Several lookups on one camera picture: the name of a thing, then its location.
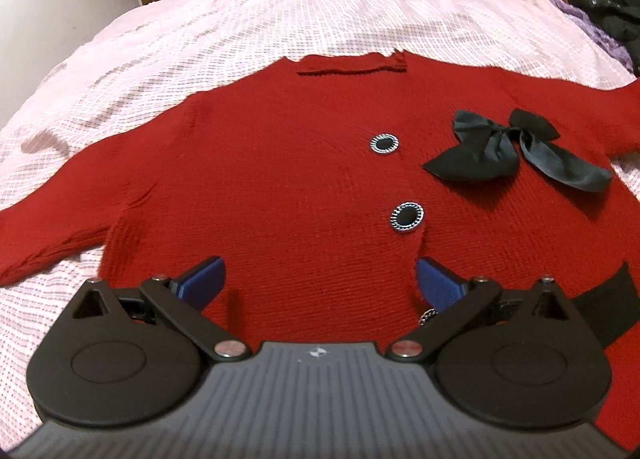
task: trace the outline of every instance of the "ribbed gray surface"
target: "ribbed gray surface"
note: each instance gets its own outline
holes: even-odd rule
[[[43,425],[16,459],[621,459],[582,425],[526,434],[492,428],[451,407],[418,365],[372,344],[264,344],[217,365],[178,410],[122,431]]]

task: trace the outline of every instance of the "bed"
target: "bed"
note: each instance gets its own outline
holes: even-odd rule
[[[162,0],[120,17],[55,67],[0,132],[0,209],[69,157],[188,95],[286,56],[407,50],[611,89],[635,80],[549,0]],[[640,198],[640,155],[614,162]],[[28,361],[102,249],[0,289],[0,447],[39,424]]]

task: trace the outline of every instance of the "black bow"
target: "black bow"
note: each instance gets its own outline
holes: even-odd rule
[[[551,179],[585,192],[603,192],[611,172],[591,165],[551,143],[560,137],[545,118],[514,109],[509,127],[469,111],[458,111],[453,130],[460,144],[445,150],[422,168],[449,181],[489,181],[514,176],[519,159],[511,140],[517,136],[525,159]]]

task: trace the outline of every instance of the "red sweater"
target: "red sweater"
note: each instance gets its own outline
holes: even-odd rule
[[[228,269],[207,316],[248,341],[378,341],[417,325],[415,263],[529,287],[552,273],[570,296],[627,260],[640,284],[640,204],[616,178],[589,194],[520,157],[516,177],[450,184],[421,165],[457,144],[469,110],[501,125],[514,108],[550,121],[555,144],[604,168],[640,149],[640,83],[599,91],[409,53],[280,60],[187,98],[74,156],[0,213],[0,284],[106,244],[100,275],[130,287],[209,255]],[[380,155],[377,134],[398,137]],[[424,208],[395,231],[403,202]],[[600,427],[640,442],[640,330],[607,350],[614,383]]]

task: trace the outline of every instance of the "small logo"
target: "small logo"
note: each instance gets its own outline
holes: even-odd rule
[[[329,354],[329,351],[327,351],[326,349],[322,349],[322,347],[315,347],[314,349],[311,349],[309,351],[309,354],[314,358],[321,359],[323,356],[327,356],[327,354]]]

